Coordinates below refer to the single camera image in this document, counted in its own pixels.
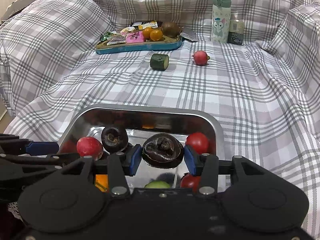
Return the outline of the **large red radish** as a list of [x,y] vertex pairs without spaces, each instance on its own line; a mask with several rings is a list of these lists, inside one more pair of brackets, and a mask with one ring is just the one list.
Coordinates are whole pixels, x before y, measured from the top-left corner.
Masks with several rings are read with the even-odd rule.
[[76,150],[81,157],[91,156],[95,160],[100,159],[104,152],[101,142],[94,137],[80,138]]

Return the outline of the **small green jar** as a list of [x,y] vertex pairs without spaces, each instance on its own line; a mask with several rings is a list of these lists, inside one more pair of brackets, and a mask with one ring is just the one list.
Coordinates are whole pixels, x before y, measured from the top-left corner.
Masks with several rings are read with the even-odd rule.
[[240,20],[231,20],[228,33],[228,43],[242,45],[245,24]]

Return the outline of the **grey plaid sofa cover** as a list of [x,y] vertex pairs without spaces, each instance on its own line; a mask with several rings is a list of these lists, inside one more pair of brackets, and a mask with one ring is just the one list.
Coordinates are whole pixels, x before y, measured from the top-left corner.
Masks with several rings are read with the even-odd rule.
[[[195,109],[225,135],[225,155],[251,159],[300,187],[304,229],[319,238],[319,0],[231,0],[242,45],[211,41],[213,0],[37,0],[1,25],[1,97],[8,133],[60,139],[73,116],[98,104]],[[158,20],[193,29],[170,52],[98,55],[106,31]],[[195,64],[193,54],[210,60]]]

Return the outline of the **brown kiwi fruit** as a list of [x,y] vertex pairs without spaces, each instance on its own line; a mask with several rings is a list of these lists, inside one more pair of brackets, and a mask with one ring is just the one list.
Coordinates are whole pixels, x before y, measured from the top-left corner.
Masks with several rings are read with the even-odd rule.
[[167,37],[176,38],[181,32],[181,28],[174,22],[163,22],[161,31]]

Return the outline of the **cucumber piece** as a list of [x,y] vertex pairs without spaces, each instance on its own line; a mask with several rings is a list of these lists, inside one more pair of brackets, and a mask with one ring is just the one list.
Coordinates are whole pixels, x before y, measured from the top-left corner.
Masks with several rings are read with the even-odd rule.
[[170,189],[171,185],[162,180],[154,180],[144,186],[146,189]]
[[150,59],[150,67],[153,70],[165,71],[169,66],[169,56],[164,54],[153,54]]

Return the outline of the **yellow pastry packet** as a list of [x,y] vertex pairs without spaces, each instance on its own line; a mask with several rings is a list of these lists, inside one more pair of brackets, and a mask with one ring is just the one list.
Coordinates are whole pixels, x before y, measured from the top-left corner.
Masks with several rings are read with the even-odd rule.
[[138,29],[139,30],[144,30],[146,28],[158,28],[158,23],[157,21],[151,21],[151,22],[142,22],[139,26]]

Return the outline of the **green foil candy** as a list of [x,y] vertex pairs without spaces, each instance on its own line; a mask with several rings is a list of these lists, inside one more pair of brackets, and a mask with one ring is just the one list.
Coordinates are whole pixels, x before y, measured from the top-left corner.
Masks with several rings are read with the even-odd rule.
[[107,31],[105,33],[102,33],[99,37],[100,42],[104,42],[107,40],[110,40],[112,37],[116,36],[117,32],[116,31]]

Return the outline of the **pink snack packet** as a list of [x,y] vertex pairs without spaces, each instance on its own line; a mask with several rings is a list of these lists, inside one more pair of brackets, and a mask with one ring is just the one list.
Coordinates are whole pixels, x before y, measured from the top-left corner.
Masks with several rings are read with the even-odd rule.
[[126,35],[126,43],[143,43],[145,38],[142,31],[131,32]]

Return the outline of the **small pink radish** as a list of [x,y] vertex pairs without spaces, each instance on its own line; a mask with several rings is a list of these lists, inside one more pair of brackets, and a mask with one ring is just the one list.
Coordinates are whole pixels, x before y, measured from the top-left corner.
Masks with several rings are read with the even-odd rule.
[[193,54],[193,59],[196,65],[205,66],[210,60],[210,56],[202,50],[199,50]]

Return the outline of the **silver foil wrapper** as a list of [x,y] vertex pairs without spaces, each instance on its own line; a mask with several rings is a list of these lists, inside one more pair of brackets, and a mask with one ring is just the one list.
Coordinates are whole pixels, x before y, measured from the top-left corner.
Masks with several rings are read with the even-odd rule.
[[181,28],[180,36],[190,42],[197,42],[198,41],[198,39],[196,38],[195,32],[192,29],[187,28],[187,27]]

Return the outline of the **small orange in tin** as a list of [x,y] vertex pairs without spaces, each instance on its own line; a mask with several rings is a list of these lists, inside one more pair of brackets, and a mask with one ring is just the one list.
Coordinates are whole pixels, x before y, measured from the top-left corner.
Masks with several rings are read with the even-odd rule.
[[150,32],[150,40],[160,41],[163,38],[163,33],[160,29],[154,29]]
[[151,27],[147,27],[142,30],[142,35],[145,40],[148,40],[150,38],[150,34],[152,31],[153,31],[153,28],[151,28]]

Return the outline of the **blue gold snack tin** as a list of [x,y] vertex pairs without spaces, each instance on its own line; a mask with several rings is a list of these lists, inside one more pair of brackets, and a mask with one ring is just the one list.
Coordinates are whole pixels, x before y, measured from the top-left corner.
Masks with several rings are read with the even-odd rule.
[[[129,26],[121,29],[114,30],[117,32],[117,35],[122,35],[126,38],[126,35],[131,32],[142,31],[138,29],[138,26],[142,22],[133,22]],[[158,28],[161,30],[161,25],[163,22],[157,21]],[[183,37],[180,34],[176,38],[170,38],[163,35],[163,38],[160,41],[152,41],[150,39],[145,40],[143,43],[125,43],[107,46],[107,41],[100,42],[95,46],[95,51],[97,54],[113,54],[113,53],[121,53],[121,52],[131,52],[131,51],[144,51],[144,50],[153,50],[153,51],[166,51],[166,50],[175,50],[179,48],[182,44]]]

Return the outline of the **dark water chestnut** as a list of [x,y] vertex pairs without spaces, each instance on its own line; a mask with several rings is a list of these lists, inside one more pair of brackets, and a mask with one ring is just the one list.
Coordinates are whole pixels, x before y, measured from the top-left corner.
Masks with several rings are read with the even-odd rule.
[[183,145],[168,133],[157,133],[149,137],[142,147],[142,158],[156,168],[175,168],[184,157]]
[[121,152],[129,143],[126,129],[119,125],[108,125],[101,133],[103,148],[109,153]]

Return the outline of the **red cherry tomato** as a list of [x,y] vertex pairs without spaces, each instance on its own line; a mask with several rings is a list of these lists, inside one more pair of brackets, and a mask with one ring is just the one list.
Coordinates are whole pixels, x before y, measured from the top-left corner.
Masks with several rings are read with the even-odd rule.
[[208,153],[209,140],[203,133],[196,132],[186,138],[185,145],[191,146],[198,154]]
[[197,192],[199,188],[200,176],[193,176],[192,174],[186,173],[180,182],[180,188],[192,189],[193,192]]

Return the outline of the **orange tangerine with stem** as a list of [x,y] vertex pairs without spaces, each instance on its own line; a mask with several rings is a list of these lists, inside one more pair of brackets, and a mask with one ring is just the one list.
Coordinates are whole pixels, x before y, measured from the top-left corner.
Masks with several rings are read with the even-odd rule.
[[94,184],[101,192],[107,192],[108,189],[109,189],[108,175],[106,175],[106,174],[97,174],[95,176]]

